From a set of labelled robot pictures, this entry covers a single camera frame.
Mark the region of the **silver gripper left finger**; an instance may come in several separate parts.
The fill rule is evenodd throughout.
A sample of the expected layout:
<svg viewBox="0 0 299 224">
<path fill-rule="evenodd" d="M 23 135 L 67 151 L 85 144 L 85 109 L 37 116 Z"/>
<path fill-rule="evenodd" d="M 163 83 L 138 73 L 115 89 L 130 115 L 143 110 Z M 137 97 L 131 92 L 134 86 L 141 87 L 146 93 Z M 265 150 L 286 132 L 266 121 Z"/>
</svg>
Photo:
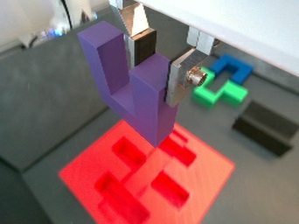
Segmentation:
<svg viewBox="0 0 299 224">
<path fill-rule="evenodd" d="M 157 30 L 150 27 L 145 5 L 135 0 L 109 0 L 123 25 L 130 67 L 134 68 L 155 54 Z"/>
</svg>

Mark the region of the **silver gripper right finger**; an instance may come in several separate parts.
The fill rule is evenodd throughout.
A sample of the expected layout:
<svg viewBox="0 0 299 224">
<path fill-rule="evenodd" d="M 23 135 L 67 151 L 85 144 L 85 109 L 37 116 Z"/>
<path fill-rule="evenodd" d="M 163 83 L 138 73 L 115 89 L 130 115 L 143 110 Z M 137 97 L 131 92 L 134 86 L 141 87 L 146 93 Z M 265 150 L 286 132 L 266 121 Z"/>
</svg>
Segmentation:
<svg viewBox="0 0 299 224">
<path fill-rule="evenodd" d="M 189 93 L 191 86 L 201 86 L 207 80 L 202 63 L 211 56 L 219 41 L 205 31 L 190 27 L 187 44 L 191 46 L 171 62 L 166 103 L 175 107 Z"/>
</svg>

